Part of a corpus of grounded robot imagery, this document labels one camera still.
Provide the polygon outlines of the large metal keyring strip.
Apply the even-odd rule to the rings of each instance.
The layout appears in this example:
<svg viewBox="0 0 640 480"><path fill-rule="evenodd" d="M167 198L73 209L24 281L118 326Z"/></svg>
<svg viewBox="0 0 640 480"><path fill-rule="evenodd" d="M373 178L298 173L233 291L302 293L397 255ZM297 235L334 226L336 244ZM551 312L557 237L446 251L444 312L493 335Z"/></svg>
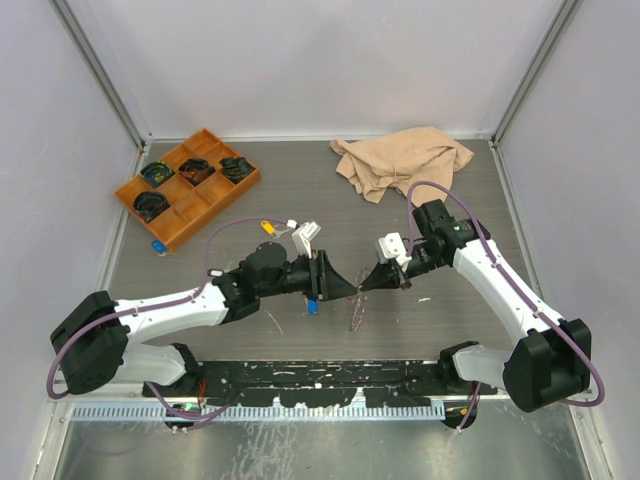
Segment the large metal keyring strip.
<svg viewBox="0 0 640 480"><path fill-rule="evenodd" d="M360 329L365 312L366 295L360 290L360 285L367 278L369 271L366 268L361 269L356 275L356 285L358 287L356 296L361 296L360 301L353 302L353 313L349 326L350 332L356 332Z"/></svg>

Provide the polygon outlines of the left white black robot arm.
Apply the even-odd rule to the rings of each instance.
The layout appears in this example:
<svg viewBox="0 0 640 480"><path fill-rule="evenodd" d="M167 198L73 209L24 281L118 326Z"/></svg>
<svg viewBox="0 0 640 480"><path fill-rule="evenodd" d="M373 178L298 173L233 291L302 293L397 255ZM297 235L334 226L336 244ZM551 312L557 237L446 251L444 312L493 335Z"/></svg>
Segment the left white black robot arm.
<svg viewBox="0 0 640 480"><path fill-rule="evenodd" d="M68 395L84 395L112 381L140 381L188 396L200 384L193 355L185 346L156 347L151 340L239 321L256 313L267 297L300 293L309 301L332 301L356 292L325 251L288 260L282 245L265 242L237 268L212 272L192 290L120 301L106 291L89 294L50 335L56 353L50 373L62 375Z"/></svg>

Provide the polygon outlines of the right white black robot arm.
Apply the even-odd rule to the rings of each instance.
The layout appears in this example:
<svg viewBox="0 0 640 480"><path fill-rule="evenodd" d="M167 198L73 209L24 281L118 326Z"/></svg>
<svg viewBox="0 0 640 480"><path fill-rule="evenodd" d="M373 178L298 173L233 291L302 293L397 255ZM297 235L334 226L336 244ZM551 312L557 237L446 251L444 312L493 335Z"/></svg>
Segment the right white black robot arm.
<svg viewBox="0 0 640 480"><path fill-rule="evenodd" d="M582 320L565 320L537 297L482 225L456 220L440 200L424 203L412 215L420 242L406 249L397 232L378 239L378 262L361 290L407 289L413 278L451 267L481 295L513 344L506 351L467 341L442 350L438 379L444 390L459 394L482 383L532 412L589 389L592 337Z"/></svg>

